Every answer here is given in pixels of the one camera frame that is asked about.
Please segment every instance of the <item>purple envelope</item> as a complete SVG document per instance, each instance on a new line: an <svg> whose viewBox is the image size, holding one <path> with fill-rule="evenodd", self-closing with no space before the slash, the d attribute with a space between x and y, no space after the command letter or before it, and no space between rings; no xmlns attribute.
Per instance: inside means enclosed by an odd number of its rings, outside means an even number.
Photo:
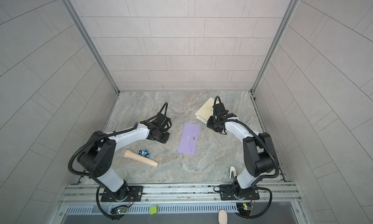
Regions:
<svg viewBox="0 0 373 224"><path fill-rule="evenodd" d="M181 134L178 152L182 154L194 155L195 148L197 147L199 132L199 124L185 123L183 133Z"/></svg>

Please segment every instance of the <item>beige oval object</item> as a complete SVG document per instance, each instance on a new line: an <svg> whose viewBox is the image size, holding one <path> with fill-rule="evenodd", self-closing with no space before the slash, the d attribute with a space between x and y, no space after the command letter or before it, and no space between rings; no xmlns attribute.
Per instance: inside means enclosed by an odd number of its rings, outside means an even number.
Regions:
<svg viewBox="0 0 373 224"><path fill-rule="evenodd" d="M228 223L228 215L225 210L220 210L219 211L219 216L218 216L219 224L227 224Z"/></svg>
<svg viewBox="0 0 373 224"><path fill-rule="evenodd" d="M143 162L147 165L151 165L153 167L157 167L158 166L158 163L150 158L146 158L144 156L141 156L139 154L136 154L136 153L133 153L131 150L129 149L123 149L122 152L120 153L123 157L125 158L131 158L133 160L136 160L136 161L139 161L139 162Z"/></svg>

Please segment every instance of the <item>green sponge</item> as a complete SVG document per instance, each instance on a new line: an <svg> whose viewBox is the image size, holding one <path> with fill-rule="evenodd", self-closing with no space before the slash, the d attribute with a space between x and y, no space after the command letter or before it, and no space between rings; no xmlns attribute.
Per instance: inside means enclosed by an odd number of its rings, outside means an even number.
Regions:
<svg viewBox="0 0 373 224"><path fill-rule="evenodd" d="M157 206L150 207L150 214L156 214L158 212Z"/></svg>

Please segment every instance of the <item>tiled wall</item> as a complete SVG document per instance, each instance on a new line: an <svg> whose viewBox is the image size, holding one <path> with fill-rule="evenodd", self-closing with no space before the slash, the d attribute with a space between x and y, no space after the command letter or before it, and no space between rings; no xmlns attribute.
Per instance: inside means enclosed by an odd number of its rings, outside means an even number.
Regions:
<svg viewBox="0 0 373 224"><path fill-rule="evenodd" d="M290 0L71 0L120 90L251 89Z"/></svg>
<svg viewBox="0 0 373 224"><path fill-rule="evenodd" d="M48 219L115 95L59 0L0 0L0 223Z"/></svg>
<svg viewBox="0 0 373 224"><path fill-rule="evenodd" d="M301 0L255 92L313 223L373 221L372 6Z"/></svg>

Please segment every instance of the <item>metal grate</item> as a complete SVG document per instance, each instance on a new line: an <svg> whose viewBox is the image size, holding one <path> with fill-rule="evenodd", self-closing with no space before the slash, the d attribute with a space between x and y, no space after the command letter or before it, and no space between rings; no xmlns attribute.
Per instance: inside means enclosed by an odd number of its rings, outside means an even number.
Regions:
<svg viewBox="0 0 373 224"><path fill-rule="evenodd" d="M71 205L71 207L67 208L67 214L87 214L91 213L93 206L89 205Z"/></svg>
<svg viewBox="0 0 373 224"><path fill-rule="evenodd" d="M133 205L128 209L128 214L148 214L150 213L151 205ZM237 212L235 203L186 203L186 204L160 204L157 205L158 213L174 214L174 213L218 213L220 210L226 212Z"/></svg>
<svg viewBox="0 0 373 224"><path fill-rule="evenodd" d="M184 213L218 213L220 210L226 212L237 212L236 203L177 203L177 204L134 204L126 214L150 214L150 207L157 205L160 214L184 214ZM118 205L103 205L102 208L108 212ZM95 205L69 205L67 215L94 215L101 214Z"/></svg>

